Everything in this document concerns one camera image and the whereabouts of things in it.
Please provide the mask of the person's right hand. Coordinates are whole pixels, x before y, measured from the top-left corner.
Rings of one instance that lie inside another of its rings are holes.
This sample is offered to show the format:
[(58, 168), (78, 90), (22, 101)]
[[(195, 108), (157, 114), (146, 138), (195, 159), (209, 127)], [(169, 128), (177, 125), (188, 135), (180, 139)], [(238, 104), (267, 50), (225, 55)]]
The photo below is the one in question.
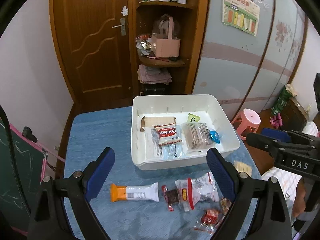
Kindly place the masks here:
[(305, 195), (306, 189), (304, 185), (304, 178), (301, 178), (296, 188), (296, 197), (292, 208), (292, 216), (297, 218), (305, 210)]

